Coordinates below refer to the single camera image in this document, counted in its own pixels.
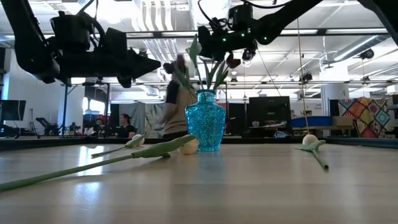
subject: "black monitor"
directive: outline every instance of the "black monitor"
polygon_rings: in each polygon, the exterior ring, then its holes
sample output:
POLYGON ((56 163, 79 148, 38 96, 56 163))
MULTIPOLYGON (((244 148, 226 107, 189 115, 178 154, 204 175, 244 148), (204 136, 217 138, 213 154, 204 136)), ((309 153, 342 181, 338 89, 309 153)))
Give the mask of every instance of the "black monitor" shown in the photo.
POLYGON ((290 121, 290 98, 288 96, 250 97, 248 121, 290 121))
POLYGON ((1 121, 22 121, 26 100, 0 100, 1 121))

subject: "vase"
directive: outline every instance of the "vase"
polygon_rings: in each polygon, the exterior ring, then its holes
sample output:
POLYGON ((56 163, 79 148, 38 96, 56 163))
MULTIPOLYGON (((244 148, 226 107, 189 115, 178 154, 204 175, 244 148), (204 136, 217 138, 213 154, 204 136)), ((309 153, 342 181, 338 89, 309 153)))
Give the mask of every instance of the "vase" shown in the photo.
POLYGON ((214 90, 198 90, 198 103, 187 106, 185 117, 188 134, 199 141, 198 152, 215 152, 224 135, 225 109, 214 104, 214 90))

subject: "colorful quilt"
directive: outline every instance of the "colorful quilt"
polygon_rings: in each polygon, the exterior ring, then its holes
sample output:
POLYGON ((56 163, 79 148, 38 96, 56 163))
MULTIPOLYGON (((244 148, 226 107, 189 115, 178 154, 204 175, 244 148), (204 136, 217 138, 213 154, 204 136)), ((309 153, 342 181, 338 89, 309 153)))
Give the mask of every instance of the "colorful quilt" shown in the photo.
POLYGON ((386 131, 392 131, 391 118, 387 112, 386 100, 365 97, 338 100, 340 116, 350 116, 356 121, 362 138, 391 138, 386 131))

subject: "table surface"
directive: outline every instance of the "table surface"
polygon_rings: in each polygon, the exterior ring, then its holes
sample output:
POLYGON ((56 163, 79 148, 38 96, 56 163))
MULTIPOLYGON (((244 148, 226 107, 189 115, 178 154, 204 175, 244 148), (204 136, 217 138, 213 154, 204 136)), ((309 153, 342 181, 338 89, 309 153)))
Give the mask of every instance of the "table surface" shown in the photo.
MULTIPOLYGON (((219 153, 135 159, 3 192, 2 223, 398 223, 398 151, 321 146, 324 172, 295 144, 222 145, 219 153)), ((0 153, 0 182, 102 159, 114 146, 0 153)))

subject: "man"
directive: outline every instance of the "man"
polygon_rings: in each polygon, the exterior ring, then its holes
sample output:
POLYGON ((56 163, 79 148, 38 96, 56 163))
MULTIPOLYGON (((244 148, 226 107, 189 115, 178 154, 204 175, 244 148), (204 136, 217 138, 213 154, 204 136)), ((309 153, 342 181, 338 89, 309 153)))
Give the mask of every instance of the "man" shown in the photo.
POLYGON ((163 138, 179 138, 187 134, 185 108, 197 102, 192 90, 179 82, 175 66, 183 73, 188 72, 183 55, 178 55, 176 62, 164 65, 166 72, 172 74, 172 80, 167 86, 164 115, 160 120, 160 124, 165 124, 163 138))

